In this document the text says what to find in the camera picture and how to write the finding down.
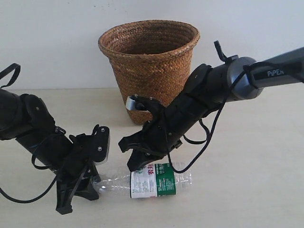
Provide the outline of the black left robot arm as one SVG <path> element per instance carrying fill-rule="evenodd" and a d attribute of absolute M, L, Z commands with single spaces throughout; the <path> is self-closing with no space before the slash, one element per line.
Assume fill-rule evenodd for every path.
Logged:
<path fill-rule="evenodd" d="M 1 194 L 10 201 L 28 204 L 44 197 L 53 186 L 57 189 L 56 210 L 61 214 L 72 212 L 72 198 L 79 196 L 93 201 L 99 199 L 91 177 L 96 168 L 85 148 L 89 135 L 66 136 L 66 131 L 55 124 L 41 98 L 0 91 L 0 139 L 16 140 L 31 153 L 31 163 L 38 170 L 55 174 L 47 189 L 39 196 L 21 200 Z"/>

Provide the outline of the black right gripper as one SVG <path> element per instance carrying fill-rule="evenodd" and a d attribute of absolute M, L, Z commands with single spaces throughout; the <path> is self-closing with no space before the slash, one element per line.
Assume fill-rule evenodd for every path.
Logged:
<path fill-rule="evenodd" d="M 182 124 L 171 120 L 158 120 L 146 124 L 140 131 L 123 137 L 118 146 L 121 152 L 132 149 L 127 162 L 129 171 L 163 159 L 169 152 L 181 145 Z"/>

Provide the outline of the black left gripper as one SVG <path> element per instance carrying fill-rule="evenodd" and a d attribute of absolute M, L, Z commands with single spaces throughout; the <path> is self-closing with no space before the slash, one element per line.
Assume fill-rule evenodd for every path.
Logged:
<path fill-rule="evenodd" d="M 74 196 L 93 201 L 99 194 L 92 184 L 93 176 L 82 180 L 81 173 L 91 169 L 97 152 L 97 134 L 79 134 L 66 137 L 56 134 L 56 190 L 57 209 L 71 207 Z"/>

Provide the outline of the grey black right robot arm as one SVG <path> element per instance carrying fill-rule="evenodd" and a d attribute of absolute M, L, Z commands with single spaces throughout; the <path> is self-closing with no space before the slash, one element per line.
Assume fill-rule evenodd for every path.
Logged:
<path fill-rule="evenodd" d="M 140 131 L 118 143 L 122 152 L 132 151 L 127 162 L 130 171 L 169 155 L 181 146 L 181 138 L 196 122 L 212 112 L 220 112 L 225 103 L 254 99 L 266 87 L 304 80 L 303 48 L 256 61 L 251 57 L 227 57 L 218 42 L 215 47 L 222 64 L 198 66 L 169 105 L 152 97 L 128 96 L 128 110 L 152 114 Z"/>

